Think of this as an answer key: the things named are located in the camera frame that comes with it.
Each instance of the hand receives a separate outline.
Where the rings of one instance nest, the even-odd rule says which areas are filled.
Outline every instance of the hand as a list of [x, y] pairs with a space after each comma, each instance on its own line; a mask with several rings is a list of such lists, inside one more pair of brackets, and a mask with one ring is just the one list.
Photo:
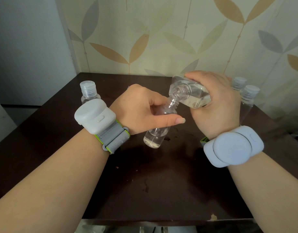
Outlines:
[[131, 135], [158, 127], [170, 127], [186, 120], [177, 114], [153, 115], [152, 105], [164, 105], [167, 98], [138, 84], [130, 86], [110, 106], [117, 120]]
[[191, 109], [192, 117], [201, 132], [211, 140], [240, 125], [240, 95], [231, 88], [225, 75], [192, 71], [185, 76], [204, 85], [212, 100], [202, 108]]

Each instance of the tabletop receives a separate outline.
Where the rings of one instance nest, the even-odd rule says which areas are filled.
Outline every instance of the tabletop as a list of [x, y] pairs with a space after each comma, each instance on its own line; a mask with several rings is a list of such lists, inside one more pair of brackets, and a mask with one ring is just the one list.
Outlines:
[[[51, 156], [82, 127], [79, 83], [92, 80], [107, 106], [137, 83], [167, 96], [170, 77], [80, 73], [0, 142], [0, 198]], [[189, 108], [177, 112], [186, 123], [172, 127], [161, 147], [131, 136], [111, 155], [83, 215], [97, 225], [202, 225], [246, 221], [252, 215], [227, 168], [215, 168], [200, 145], [204, 135]], [[265, 143], [265, 153], [298, 179], [298, 142], [254, 106], [244, 121]]]

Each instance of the transparent bottle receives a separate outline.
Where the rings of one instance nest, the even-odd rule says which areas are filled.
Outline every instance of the transparent bottle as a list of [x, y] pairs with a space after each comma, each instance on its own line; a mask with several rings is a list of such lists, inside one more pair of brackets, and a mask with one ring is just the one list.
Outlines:
[[240, 108], [240, 124], [244, 121], [245, 117], [252, 109], [254, 100], [260, 89], [253, 85], [247, 85], [240, 91], [241, 95], [241, 108]]
[[240, 91], [245, 86], [247, 79], [242, 77], [235, 77], [232, 80], [232, 89]]
[[169, 95], [191, 108], [199, 108], [211, 101], [208, 90], [201, 83], [177, 74], [172, 78]]
[[[159, 106], [154, 115], [177, 114], [176, 108], [179, 104], [179, 101], [170, 97], [168, 99], [168, 103]], [[144, 143], [151, 148], [159, 148], [169, 130], [170, 127], [154, 128], [148, 130], [144, 137]]]
[[83, 94], [83, 96], [81, 97], [82, 104], [96, 98], [100, 99], [100, 95], [97, 94], [95, 82], [83, 81], [80, 83], [80, 87]]

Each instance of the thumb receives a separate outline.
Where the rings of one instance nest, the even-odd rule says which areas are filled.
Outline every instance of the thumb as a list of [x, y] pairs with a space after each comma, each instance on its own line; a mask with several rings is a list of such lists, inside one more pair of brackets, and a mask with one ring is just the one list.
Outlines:
[[153, 128], [170, 127], [184, 123], [186, 120], [178, 114], [152, 115]]

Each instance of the orange leaf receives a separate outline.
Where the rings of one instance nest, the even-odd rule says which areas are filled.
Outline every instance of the orange leaf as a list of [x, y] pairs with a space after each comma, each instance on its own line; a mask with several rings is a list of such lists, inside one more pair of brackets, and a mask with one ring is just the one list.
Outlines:
[[100, 54], [102, 54], [104, 57], [123, 64], [129, 64], [126, 59], [116, 51], [106, 47], [102, 46], [96, 43], [90, 43], [92, 47], [94, 47], [95, 50], [97, 50]]
[[256, 5], [252, 8], [245, 23], [255, 19], [261, 13], [263, 13], [268, 7], [274, 2], [275, 0], [259, 0], [257, 1]]
[[149, 35], [144, 34], [142, 35], [134, 44], [130, 52], [129, 63], [133, 63], [137, 60], [145, 51], [146, 46], [148, 44]]
[[298, 71], [298, 56], [287, 55], [289, 65], [296, 71]]
[[238, 6], [231, 0], [214, 0], [218, 10], [228, 19], [244, 23], [244, 17]]

